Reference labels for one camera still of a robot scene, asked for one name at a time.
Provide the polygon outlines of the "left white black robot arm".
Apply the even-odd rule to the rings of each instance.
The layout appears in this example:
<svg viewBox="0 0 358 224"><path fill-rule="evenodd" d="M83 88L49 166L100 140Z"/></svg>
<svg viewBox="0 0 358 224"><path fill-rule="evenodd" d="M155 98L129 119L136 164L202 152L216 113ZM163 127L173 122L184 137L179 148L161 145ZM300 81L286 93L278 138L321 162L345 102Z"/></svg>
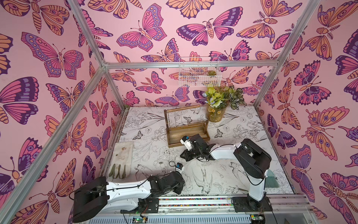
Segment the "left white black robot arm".
<svg viewBox="0 0 358 224"><path fill-rule="evenodd" d="M144 210L148 198L159 198L171 191L179 195L184 185L179 171L127 183L108 182L101 176L74 191L72 222L90 220L101 212Z"/></svg>

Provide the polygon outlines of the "wooden jewelry display stand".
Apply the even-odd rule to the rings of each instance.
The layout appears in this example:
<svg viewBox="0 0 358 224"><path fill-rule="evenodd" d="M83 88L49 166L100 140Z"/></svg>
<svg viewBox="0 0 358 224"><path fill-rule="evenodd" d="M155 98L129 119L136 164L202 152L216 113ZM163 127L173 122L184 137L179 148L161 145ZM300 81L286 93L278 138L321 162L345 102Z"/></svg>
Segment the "wooden jewelry display stand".
<svg viewBox="0 0 358 224"><path fill-rule="evenodd" d="M180 142L183 136L192 137L198 134L204 141L209 141L210 136L208 133L209 121L206 119L204 121L193 122L190 121L189 124L178 124L174 119L174 124L170 124L170 113L177 114L178 112L184 112L186 110L199 109L200 105L185 106L182 108L175 108L170 110L164 110L165 122L166 122L166 134L167 142L169 147L179 147L182 145Z"/></svg>

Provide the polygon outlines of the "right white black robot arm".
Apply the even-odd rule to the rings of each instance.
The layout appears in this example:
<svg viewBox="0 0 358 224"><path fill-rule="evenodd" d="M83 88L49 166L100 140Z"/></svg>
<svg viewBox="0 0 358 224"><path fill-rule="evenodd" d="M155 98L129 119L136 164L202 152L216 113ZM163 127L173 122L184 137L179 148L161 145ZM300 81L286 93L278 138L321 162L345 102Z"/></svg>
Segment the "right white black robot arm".
<svg viewBox="0 0 358 224"><path fill-rule="evenodd" d="M272 158L255 142L246 138L237 144L208 144L199 134L192 137L184 136L180 142L186 147L180 155L185 161L236 159L241 164L250 185L245 198L232 198L235 212L272 211L265 192L265 182Z"/></svg>

